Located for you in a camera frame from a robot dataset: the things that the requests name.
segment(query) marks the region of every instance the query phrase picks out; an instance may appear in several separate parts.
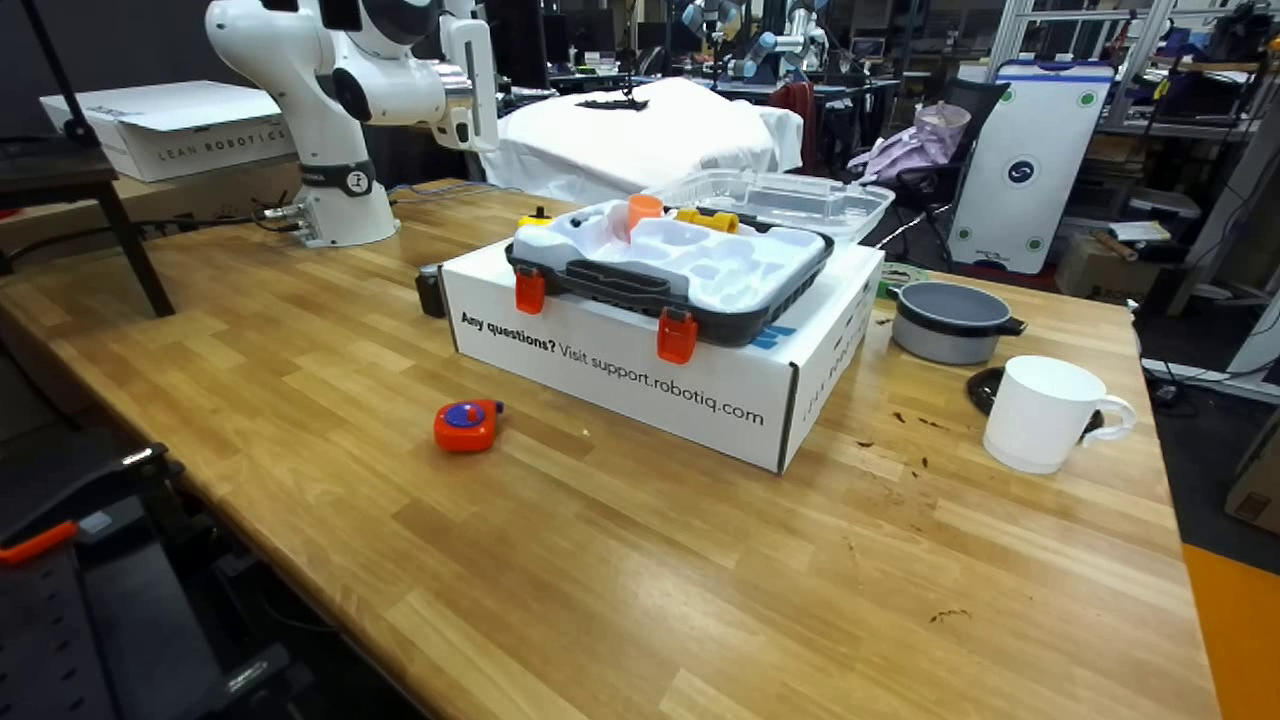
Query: white mug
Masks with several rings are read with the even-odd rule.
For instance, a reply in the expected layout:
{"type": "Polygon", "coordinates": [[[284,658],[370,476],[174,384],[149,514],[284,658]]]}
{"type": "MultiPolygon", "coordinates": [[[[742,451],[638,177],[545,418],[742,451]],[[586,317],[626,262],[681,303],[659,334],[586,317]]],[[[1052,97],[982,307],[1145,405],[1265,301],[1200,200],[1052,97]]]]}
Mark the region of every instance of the white mug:
{"type": "Polygon", "coordinates": [[[1133,418],[1133,405],[1110,394],[1105,378],[1089,366],[1052,355],[1012,355],[998,389],[983,448],[1018,472],[1052,476],[1079,439],[1119,439],[1133,433],[1133,418]],[[1110,423],[1084,434],[1093,412],[1105,412],[1110,423]]]}

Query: plastic organizer case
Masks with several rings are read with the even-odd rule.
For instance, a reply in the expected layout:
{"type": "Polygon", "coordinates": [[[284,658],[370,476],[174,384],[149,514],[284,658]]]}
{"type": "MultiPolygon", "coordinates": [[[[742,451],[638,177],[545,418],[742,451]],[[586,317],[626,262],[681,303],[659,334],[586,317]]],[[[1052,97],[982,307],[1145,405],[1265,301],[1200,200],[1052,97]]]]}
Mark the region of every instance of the plastic organizer case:
{"type": "Polygon", "coordinates": [[[659,200],[638,211],[638,200],[524,219],[510,242],[515,303],[541,313],[545,297],[574,292],[659,319],[688,317],[708,344],[750,344],[832,251],[832,239],[809,229],[686,215],[659,200]]]}
{"type": "Polygon", "coordinates": [[[721,207],[755,215],[765,223],[828,230],[836,242],[862,242],[896,200],[875,184],[742,168],[704,168],[674,186],[648,186],[648,196],[659,196],[666,203],[721,207]]]}

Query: mug handle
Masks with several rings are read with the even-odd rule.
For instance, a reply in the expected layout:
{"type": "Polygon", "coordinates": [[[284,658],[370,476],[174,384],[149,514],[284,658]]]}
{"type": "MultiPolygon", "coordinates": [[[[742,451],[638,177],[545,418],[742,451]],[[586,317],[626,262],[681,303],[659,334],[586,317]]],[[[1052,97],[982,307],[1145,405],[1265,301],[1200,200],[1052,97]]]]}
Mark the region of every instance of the mug handle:
{"type": "Polygon", "coordinates": [[[1133,433],[1138,412],[1133,412],[1133,405],[1130,405],[1124,394],[1105,394],[1105,401],[1095,401],[1095,407],[1099,407],[1105,417],[1119,417],[1119,423],[1105,423],[1105,426],[1089,433],[1084,442],[1093,442],[1093,439],[1119,439],[1119,434],[1133,433]]]}

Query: wall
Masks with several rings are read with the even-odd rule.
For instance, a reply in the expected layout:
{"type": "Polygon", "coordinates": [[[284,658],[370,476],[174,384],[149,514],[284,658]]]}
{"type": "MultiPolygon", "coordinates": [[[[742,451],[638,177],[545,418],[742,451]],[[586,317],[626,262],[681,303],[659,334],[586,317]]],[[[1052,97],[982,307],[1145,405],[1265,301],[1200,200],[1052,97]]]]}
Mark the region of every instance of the wall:
{"type": "MultiPolygon", "coordinates": [[[[235,79],[206,38],[208,0],[38,0],[78,86],[235,79]]],[[[38,97],[58,92],[19,0],[0,3],[0,134],[47,130],[38,97]]]]}

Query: wooden table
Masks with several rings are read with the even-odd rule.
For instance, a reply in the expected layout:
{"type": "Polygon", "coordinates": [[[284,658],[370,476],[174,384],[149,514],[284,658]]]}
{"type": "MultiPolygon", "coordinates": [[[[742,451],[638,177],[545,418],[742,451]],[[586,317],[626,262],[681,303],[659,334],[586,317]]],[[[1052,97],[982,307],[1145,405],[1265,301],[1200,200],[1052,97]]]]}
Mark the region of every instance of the wooden table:
{"type": "Polygon", "coordinates": [[[425,184],[400,239],[306,251],[256,229],[155,242],[182,317],[120,255],[0,303],[174,448],[267,565],[450,717],[1215,717],[1138,334],[1110,303],[993,287],[1012,352],[1095,366],[1138,434],[1058,480],[982,448],[966,366],[889,307],[789,476],[454,352],[411,272],[532,200],[425,184]],[[444,401],[499,394],[496,451],[440,454],[444,401]]]}

